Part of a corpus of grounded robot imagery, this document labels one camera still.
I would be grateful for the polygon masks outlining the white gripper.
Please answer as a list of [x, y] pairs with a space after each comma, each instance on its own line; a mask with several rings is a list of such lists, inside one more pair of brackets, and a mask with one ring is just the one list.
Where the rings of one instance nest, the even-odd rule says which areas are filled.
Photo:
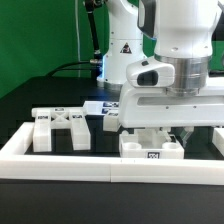
[[186, 146], [195, 126], [224, 126], [224, 77], [206, 80], [196, 96], [168, 94], [175, 68], [153, 57], [130, 64], [119, 100], [119, 122], [125, 128], [184, 127]]

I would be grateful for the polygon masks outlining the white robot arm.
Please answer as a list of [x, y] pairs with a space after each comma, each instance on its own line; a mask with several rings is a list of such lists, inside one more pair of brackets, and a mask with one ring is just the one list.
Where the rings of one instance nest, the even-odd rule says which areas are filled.
[[103, 129], [224, 126], [224, 78], [209, 76], [224, 0], [139, 0], [138, 27], [154, 55], [130, 64]]

